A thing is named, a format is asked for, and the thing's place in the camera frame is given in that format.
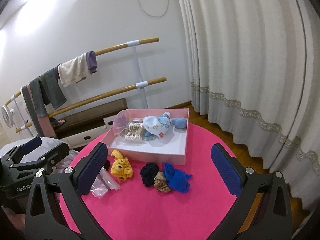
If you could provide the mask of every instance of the baby hat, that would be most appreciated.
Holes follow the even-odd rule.
[[[143,118],[144,128],[151,134],[162,138],[170,125],[170,113],[165,112],[161,116],[147,116]]]

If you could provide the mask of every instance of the gray towel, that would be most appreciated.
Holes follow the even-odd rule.
[[[54,73],[54,76],[56,77],[56,80],[58,81],[58,79],[60,79],[60,76],[59,76],[59,66],[61,64],[59,64],[58,66],[54,67],[53,68],[53,73]]]
[[[47,71],[46,73],[41,75],[40,78],[46,97],[52,104],[53,108],[57,109],[62,106],[67,101],[67,99],[61,91],[61,88],[54,74],[54,69]]]
[[[33,126],[35,127],[38,135],[40,137],[44,137],[44,134],[43,134],[42,129],[40,127],[40,124],[38,122],[36,111],[35,111],[35,109],[33,107],[33,104],[32,104],[32,101],[31,101],[31,98],[30,98],[30,95],[29,95],[28,86],[24,86],[22,88],[22,95],[23,95],[24,101],[26,103],[27,109],[29,111],[30,118],[31,118],[31,120],[33,122]]]
[[[48,112],[44,106],[39,77],[35,78],[30,82],[30,89],[37,117],[47,116]]]

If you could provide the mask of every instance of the pink box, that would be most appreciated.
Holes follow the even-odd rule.
[[[177,129],[170,126],[162,138],[152,138],[144,144],[126,143],[117,137],[110,129],[101,142],[108,147],[109,155],[113,150],[120,151],[125,157],[143,162],[163,163],[176,165],[186,164],[187,135],[189,128],[189,109],[129,109],[133,119],[147,116],[160,116],[164,112],[170,113],[170,118],[184,117],[188,120],[186,129]]]

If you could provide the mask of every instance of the baseboard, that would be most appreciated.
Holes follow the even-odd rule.
[[[170,107],[167,107],[167,108],[168,109],[170,109],[170,108],[185,108],[187,106],[191,106],[191,101],[184,102],[184,103],[181,103],[181,104],[178,104],[178,105],[175,105],[175,106],[170,106]]]

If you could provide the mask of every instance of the metal screw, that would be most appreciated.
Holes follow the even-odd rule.
[[[73,168],[71,168],[71,167],[67,167],[67,168],[64,169],[64,173],[66,173],[66,174],[69,174],[72,171],[73,171]]]
[[[277,172],[276,172],[276,176],[277,176],[278,178],[282,178],[282,173],[279,172],[279,171],[277,171]]]
[[[38,171],[37,173],[36,173],[36,177],[41,177],[42,176],[42,171]]]
[[[248,167],[248,168],[245,169],[245,172],[246,172],[246,173],[249,173],[249,174],[252,174],[252,173],[254,173],[254,169]]]

